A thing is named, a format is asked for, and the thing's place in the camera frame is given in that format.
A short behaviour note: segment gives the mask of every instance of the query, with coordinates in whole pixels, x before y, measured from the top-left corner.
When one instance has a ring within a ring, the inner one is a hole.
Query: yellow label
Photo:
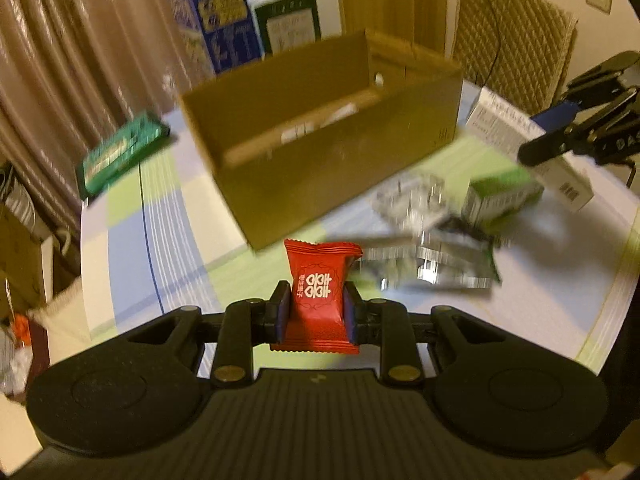
[[[225,27],[247,17],[244,0],[201,0],[198,12],[205,32],[213,32],[217,27]]]

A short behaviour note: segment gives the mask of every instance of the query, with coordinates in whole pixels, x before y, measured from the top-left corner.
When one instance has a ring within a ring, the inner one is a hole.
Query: checkered tablecloth
[[[459,122],[478,90],[465,84]],[[175,142],[142,162],[82,212],[82,282],[95,341],[124,332],[184,304],[220,312],[242,298],[268,298],[290,279],[286,253],[275,244],[247,248],[179,111],[165,117]],[[531,339],[598,371],[626,315],[640,273],[638,201],[607,171],[576,160],[596,197],[569,214],[548,193],[508,226],[512,240],[496,254],[503,283],[480,292],[386,292],[410,310],[454,306]],[[446,180],[460,204],[469,178],[511,163],[462,136],[410,171]],[[310,242],[388,232],[370,206],[371,191],[292,234]],[[373,286],[364,298],[380,296]],[[210,367],[208,348],[202,373]],[[422,352],[425,364],[428,358]],[[359,356],[255,349],[259,366],[377,366],[378,351]]]

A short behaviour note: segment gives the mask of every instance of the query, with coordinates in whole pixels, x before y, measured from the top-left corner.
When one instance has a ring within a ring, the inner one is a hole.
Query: orange object
[[[342,286],[362,249],[346,242],[309,244],[285,240],[293,277],[292,305],[282,344],[272,350],[357,354],[342,318]]]
[[[29,319],[22,314],[15,314],[14,320],[11,322],[11,330],[14,332],[16,339],[25,346],[31,346],[31,332],[29,331]]]

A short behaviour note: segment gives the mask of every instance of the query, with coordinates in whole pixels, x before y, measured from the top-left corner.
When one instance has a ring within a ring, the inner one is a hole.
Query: blue box
[[[246,0],[170,0],[187,53],[205,76],[260,59]]]

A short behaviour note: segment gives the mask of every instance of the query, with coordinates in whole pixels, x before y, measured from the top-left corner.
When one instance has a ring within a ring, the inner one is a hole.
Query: curtain fold
[[[199,82],[168,0],[0,0],[0,152],[75,236],[76,165]]]

